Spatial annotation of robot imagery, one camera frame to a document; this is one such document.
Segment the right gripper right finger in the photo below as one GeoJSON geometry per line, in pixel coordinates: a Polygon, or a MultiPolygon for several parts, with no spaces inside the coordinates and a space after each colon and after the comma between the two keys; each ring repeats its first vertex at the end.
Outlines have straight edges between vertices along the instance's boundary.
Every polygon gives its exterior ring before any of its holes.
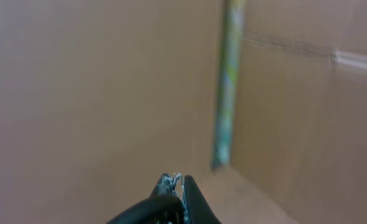
{"type": "Polygon", "coordinates": [[[183,189],[185,194],[188,219],[191,224],[221,224],[217,219],[197,183],[191,175],[184,177],[183,189]]]}

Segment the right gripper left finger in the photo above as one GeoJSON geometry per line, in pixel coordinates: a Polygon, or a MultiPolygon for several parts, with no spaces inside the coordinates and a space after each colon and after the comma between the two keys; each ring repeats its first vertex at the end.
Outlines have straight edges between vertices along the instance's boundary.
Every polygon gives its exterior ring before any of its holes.
{"type": "Polygon", "coordinates": [[[182,183],[183,177],[181,173],[173,175],[164,173],[160,176],[150,197],[168,195],[178,198],[178,204],[173,205],[171,209],[162,212],[161,217],[155,218],[154,223],[157,224],[182,224],[184,222],[184,204],[182,196],[176,190],[179,182],[182,183]]]}

